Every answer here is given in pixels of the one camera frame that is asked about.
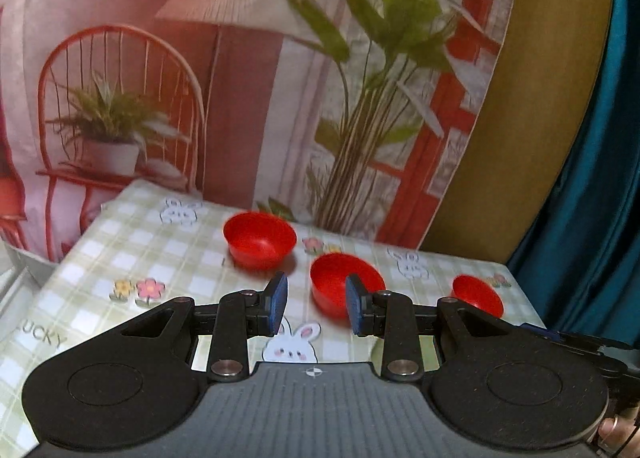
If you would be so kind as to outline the person's right hand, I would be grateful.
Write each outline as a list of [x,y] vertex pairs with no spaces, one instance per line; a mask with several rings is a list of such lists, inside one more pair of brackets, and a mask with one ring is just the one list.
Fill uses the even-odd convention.
[[610,457],[638,457],[639,428],[631,420],[616,416],[605,418],[598,430],[599,446]]

